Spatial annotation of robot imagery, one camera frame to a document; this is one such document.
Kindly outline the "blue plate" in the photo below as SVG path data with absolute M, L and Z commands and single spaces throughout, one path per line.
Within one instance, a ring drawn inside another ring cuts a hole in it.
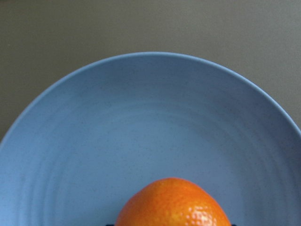
M 105 226 L 152 181 L 190 180 L 238 226 L 301 223 L 301 132 L 266 92 L 193 56 L 110 57 L 62 78 L 0 145 L 3 226 Z

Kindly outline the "orange fruit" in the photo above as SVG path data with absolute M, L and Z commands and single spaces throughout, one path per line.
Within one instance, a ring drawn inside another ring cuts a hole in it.
M 198 185 L 181 178 L 152 182 L 120 211 L 117 226 L 229 226 L 218 202 Z

